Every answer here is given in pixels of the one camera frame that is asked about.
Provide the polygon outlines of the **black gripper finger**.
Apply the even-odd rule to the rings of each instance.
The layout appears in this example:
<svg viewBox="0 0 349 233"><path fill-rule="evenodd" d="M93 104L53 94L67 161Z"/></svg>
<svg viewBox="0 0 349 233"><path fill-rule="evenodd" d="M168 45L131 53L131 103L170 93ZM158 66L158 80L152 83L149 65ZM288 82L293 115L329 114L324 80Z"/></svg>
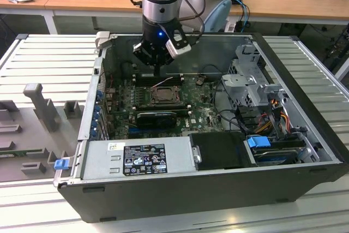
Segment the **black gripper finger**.
<svg viewBox="0 0 349 233"><path fill-rule="evenodd" d="M160 76L162 66L169 65L173 62L172 56L168 53L159 53L157 55L157 76Z"/></svg>
<svg viewBox="0 0 349 233"><path fill-rule="evenodd" d="M152 43L140 42L133 46L133 54L145 65L153 67L153 74L157 75L157 51Z"/></svg>

